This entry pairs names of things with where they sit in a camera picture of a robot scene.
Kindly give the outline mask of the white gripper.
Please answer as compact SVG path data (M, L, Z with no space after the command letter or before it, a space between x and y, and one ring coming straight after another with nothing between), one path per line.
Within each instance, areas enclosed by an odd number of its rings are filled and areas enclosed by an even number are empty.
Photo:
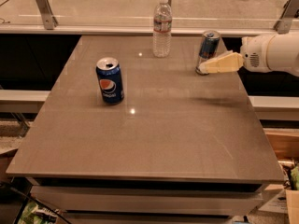
M200 70L207 74L230 73L238 71L244 63L244 67L250 72L268 73L270 68L267 65L266 54L271 39L271 35L243 37L241 54L227 50L201 63Z

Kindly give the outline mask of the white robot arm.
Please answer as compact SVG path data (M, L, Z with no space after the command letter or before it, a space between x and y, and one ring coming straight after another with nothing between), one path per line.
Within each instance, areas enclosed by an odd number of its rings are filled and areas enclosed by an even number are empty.
M199 74L228 73L244 67L250 72L286 72L299 76L299 34L243 37L240 52L231 50L200 62Z

